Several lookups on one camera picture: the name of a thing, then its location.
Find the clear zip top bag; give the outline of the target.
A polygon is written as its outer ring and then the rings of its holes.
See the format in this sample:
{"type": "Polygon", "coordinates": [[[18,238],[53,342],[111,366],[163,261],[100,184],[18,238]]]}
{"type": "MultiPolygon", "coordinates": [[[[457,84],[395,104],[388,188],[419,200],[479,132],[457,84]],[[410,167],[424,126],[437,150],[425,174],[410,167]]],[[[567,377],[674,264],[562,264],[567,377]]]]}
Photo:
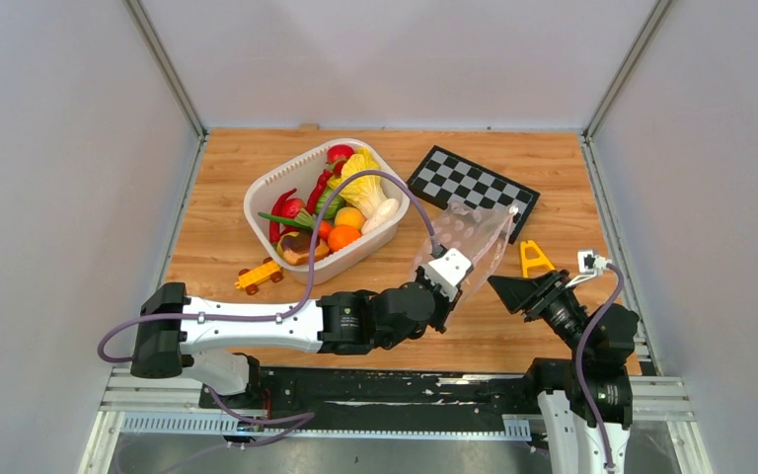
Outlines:
{"type": "Polygon", "coordinates": [[[431,220],[439,243],[447,250],[457,249],[472,264],[471,272],[461,283],[458,306],[462,306],[500,265],[518,213],[517,204],[487,209],[451,201],[431,220]]]}

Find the yellow napa cabbage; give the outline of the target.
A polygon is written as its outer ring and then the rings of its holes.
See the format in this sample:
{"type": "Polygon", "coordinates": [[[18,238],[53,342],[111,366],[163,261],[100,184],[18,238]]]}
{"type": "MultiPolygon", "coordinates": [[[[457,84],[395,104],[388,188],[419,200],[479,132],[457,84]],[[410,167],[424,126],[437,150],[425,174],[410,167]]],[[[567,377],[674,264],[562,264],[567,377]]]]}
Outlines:
{"type": "MultiPolygon", "coordinates": [[[[341,171],[328,180],[328,188],[334,191],[354,174],[370,170],[379,171],[380,167],[367,148],[357,148],[343,163],[341,171]]],[[[357,208],[365,217],[366,221],[360,230],[362,234],[374,231],[388,221],[400,207],[398,199],[385,195],[381,178],[374,175],[355,179],[343,187],[339,197],[357,208]]]]}

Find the white plastic basket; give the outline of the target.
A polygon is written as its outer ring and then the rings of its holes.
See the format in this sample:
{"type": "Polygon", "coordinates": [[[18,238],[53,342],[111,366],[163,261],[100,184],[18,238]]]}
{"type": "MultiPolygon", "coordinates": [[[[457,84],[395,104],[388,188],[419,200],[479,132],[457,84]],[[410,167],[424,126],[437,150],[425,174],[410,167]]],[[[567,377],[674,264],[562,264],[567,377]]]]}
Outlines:
{"type": "Polygon", "coordinates": [[[321,283],[389,243],[411,203],[371,145],[337,138],[256,179],[243,212],[286,274],[321,283]]]}

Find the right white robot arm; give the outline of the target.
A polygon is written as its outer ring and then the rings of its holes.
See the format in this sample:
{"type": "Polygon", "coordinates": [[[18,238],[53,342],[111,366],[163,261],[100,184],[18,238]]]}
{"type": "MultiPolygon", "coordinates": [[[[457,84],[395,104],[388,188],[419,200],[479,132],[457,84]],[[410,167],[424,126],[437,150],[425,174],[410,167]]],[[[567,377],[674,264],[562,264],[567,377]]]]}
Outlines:
{"type": "Polygon", "coordinates": [[[509,313],[544,321],[571,351],[568,359],[535,358],[523,387],[528,406],[543,416],[555,473],[624,470],[634,399],[626,363],[640,317],[618,304],[624,279],[615,265],[609,269],[615,288],[593,313],[566,271],[488,278],[509,313]]]}

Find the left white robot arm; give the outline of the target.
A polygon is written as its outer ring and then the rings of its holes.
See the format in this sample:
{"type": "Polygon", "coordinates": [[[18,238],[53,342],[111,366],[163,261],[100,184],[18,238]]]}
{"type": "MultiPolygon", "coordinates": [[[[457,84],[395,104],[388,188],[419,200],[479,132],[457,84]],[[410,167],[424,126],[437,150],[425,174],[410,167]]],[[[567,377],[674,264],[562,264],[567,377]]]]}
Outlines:
{"type": "Polygon", "coordinates": [[[304,304],[220,303],[189,296],[182,282],[166,283],[141,307],[130,373],[193,379],[250,408],[263,395],[259,364],[234,349],[337,356],[390,350],[429,327],[444,331],[464,277],[457,264],[442,271],[426,265],[397,288],[339,291],[304,304]]]}

